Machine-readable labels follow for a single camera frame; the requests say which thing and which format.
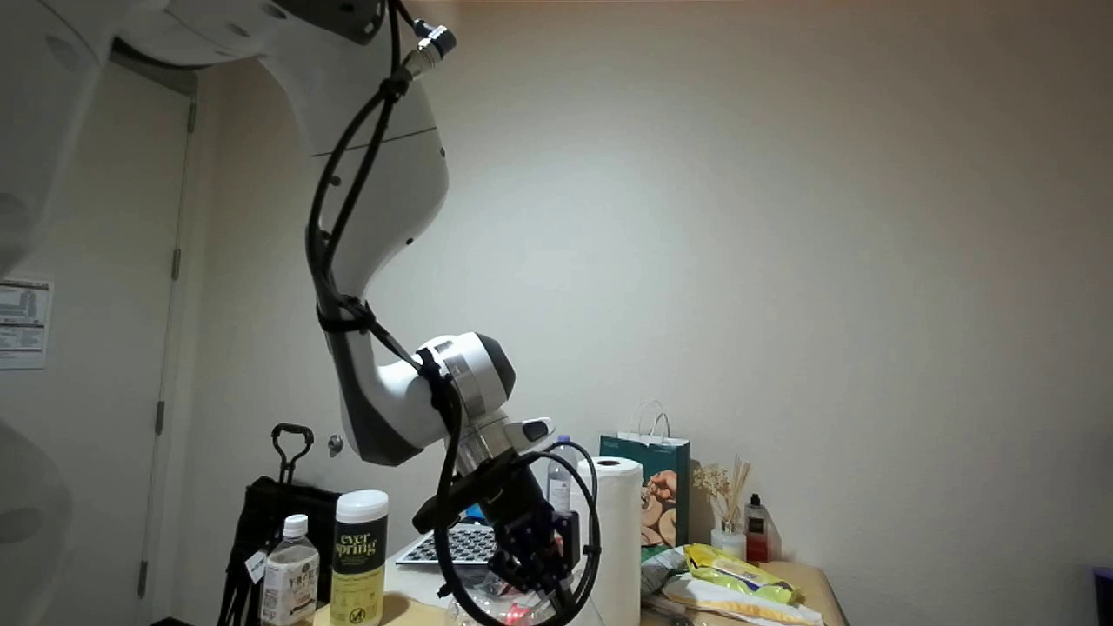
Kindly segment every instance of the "wall sign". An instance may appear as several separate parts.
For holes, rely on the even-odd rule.
[[[0,372],[45,369],[49,285],[0,282]]]

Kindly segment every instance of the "table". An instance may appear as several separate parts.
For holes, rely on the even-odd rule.
[[[838,609],[838,598],[824,577],[824,570],[776,560],[762,563],[762,570],[790,581],[803,591],[807,605],[824,616],[824,626],[845,626],[845,616]],[[414,570],[386,563],[386,626],[463,626],[466,619],[452,612],[449,598],[438,598],[442,577],[435,570]],[[643,626],[664,626],[668,619],[657,619],[643,612]],[[313,626],[330,626],[327,605],[313,616]],[[737,626],[734,619],[699,616],[696,626]]]

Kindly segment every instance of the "white bottle cap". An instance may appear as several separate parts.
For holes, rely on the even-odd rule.
[[[310,536],[310,515],[285,515],[282,539]]]
[[[365,522],[386,518],[386,511],[390,511],[386,490],[348,490],[337,501],[341,525],[365,525]]]

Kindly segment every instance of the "bottle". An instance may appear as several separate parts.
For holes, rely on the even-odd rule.
[[[744,560],[769,560],[769,511],[758,494],[751,494],[751,504],[744,508]]]
[[[386,511],[390,494],[383,490],[348,490],[337,497],[334,626],[383,623]]]
[[[310,515],[282,522],[282,543],[268,553],[257,619],[264,626],[313,626],[320,553],[310,543]]]
[[[570,515],[570,473],[557,459],[550,459],[546,470],[546,501],[553,504],[557,515]]]

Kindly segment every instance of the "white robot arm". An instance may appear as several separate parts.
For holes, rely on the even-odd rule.
[[[452,595],[459,581],[445,563],[445,529],[466,504],[483,504],[501,543],[494,570],[550,595],[557,623],[567,623],[598,560],[584,549],[584,577],[567,584],[574,556],[560,546],[577,539],[529,473],[543,452],[525,452],[546,428],[501,414],[515,386],[511,362],[480,334],[407,351],[362,303],[369,278],[431,223],[445,195],[445,150],[414,77],[456,45],[452,35],[414,21],[400,0],[14,0],[3,14],[0,275],[49,223],[56,174],[115,42],[170,66],[261,59],[289,94],[320,170],[306,257],[348,438],[362,459],[386,466],[449,438],[438,494],[414,525],[438,532]],[[397,362],[379,362],[369,334]]]

